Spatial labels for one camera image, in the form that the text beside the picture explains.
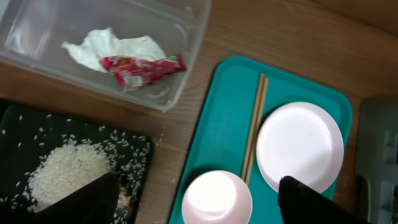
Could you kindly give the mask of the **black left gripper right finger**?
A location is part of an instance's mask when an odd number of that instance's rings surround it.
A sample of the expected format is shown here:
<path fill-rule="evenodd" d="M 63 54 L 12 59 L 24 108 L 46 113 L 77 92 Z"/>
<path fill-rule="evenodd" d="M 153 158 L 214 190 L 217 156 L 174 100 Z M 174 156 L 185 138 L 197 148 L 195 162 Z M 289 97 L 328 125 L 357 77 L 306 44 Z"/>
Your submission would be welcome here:
<path fill-rule="evenodd" d="M 291 176 L 281 178 L 277 201 L 284 224 L 364 224 Z"/>

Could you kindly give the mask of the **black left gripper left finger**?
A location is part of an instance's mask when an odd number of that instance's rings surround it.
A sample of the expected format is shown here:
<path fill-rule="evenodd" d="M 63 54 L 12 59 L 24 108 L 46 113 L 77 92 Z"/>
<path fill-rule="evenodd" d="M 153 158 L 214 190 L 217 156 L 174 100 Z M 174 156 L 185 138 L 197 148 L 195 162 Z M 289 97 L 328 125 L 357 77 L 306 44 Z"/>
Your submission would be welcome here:
<path fill-rule="evenodd" d="M 32 223 L 111 223 L 119 197 L 119 180 L 108 172 L 76 192 L 47 207 Z"/>

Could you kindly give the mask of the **brown food scrap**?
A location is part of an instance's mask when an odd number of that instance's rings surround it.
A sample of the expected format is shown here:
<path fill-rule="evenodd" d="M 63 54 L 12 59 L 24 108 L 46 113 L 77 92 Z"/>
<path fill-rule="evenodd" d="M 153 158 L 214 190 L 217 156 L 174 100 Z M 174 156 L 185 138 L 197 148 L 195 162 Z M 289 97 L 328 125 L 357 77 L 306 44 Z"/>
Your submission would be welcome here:
<path fill-rule="evenodd" d="M 120 186 L 119 188 L 119 198 L 117 208 L 120 210 L 130 210 L 132 205 L 132 197 L 126 187 Z"/>

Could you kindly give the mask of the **large white plate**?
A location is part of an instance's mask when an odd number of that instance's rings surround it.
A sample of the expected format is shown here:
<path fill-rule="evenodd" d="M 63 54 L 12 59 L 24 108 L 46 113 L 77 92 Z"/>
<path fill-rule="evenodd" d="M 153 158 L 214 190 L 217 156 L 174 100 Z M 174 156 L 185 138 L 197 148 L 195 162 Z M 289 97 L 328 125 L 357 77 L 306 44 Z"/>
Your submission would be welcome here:
<path fill-rule="evenodd" d="M 343 158 L 344 142 L 336 121 L 312 103 L 278 107 L 257 137 L 257 165 L 274 191 L 283 177 L 291 176 L 322 193 L 337 178 Z"/>

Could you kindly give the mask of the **pink bowl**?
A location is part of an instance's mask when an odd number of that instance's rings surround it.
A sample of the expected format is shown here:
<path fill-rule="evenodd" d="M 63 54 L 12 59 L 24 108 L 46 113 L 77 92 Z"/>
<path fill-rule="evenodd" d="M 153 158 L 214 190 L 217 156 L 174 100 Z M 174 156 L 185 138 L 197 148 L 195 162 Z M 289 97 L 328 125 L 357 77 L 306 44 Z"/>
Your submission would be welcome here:
<path fill-rule="evenodd" d="M 213 170 L 198 176 L 187 187 L 181 211 L 186 224 L 248 224 L 252 196 L 236 174 Z"/>

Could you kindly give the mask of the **red snack wrapper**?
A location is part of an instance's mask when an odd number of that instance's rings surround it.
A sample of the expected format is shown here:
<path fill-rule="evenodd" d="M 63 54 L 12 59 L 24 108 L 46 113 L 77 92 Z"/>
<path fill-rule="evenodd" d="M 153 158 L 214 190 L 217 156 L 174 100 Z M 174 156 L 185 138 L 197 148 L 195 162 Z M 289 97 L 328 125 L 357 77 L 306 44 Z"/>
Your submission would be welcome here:
<path fill-rule="evenodd" d="M 155 61 L 113 56 L 102 58 L 99 62 L 121 87 L 130 89 L 146 86 L 167 75 L 187 70 L 182 54 L 175 54 Z"/>

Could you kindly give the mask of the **white napkin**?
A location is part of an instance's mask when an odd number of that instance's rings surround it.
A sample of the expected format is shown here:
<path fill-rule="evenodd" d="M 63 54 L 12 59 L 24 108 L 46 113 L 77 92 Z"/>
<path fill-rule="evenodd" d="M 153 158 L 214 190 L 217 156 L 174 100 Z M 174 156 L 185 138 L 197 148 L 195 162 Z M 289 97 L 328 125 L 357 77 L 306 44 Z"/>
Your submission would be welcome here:
<path fill-rule="evenodd" d="M 76 63 L 102 73 L 106 70 L 100 60 L 105 57 L 126 56 L 150 62 L 166 57 L 158 43 L 148 35 L 119 39 L 110 27 L 90 31 L 80 45 L 63 42 L 61 48 L 67 50 Z"/>

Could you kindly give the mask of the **white rice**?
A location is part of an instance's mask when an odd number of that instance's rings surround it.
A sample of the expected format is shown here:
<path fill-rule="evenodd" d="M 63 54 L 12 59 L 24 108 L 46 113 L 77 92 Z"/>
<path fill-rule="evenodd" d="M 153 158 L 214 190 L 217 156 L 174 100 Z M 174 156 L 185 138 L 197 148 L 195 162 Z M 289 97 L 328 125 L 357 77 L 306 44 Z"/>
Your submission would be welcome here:
<path fill-rule="evenodd" d="M 2 223 L 32 223 L 36 213 L 57 203 L 80 188 L 108 172 L 116 174 L 119 187 L 126 187 L 120 181 L 111 156 L 105 153 L 100 144 L 68 141 L 43 157 L 39 166 L 30 174 L 27 188 L 33 205 L 28 207 L 26 217 L 12 218 Z"/>

